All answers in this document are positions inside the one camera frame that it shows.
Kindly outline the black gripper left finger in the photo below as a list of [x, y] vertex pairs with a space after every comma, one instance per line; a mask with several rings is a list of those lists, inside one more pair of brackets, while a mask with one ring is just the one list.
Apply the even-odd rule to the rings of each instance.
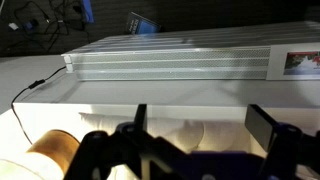
[[134, 120], [119, 124], [112, 135], [87, 133], [63, 180], [106, 180], [118, 165], [140, 180], [186, 180], [185, 158], [165, 139], [147, 133], [147, 105], [139, 104]]

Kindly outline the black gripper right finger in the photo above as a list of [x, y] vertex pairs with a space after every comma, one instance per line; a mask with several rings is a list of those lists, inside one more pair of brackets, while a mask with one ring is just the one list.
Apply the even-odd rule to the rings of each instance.
[[320, 139], [289, 123], [278, 122], [260, 106], [249, 104], [245, 127], [267, 152], [259, 170], [262, 180], [297, 180], [297, 166], [320, 174]]

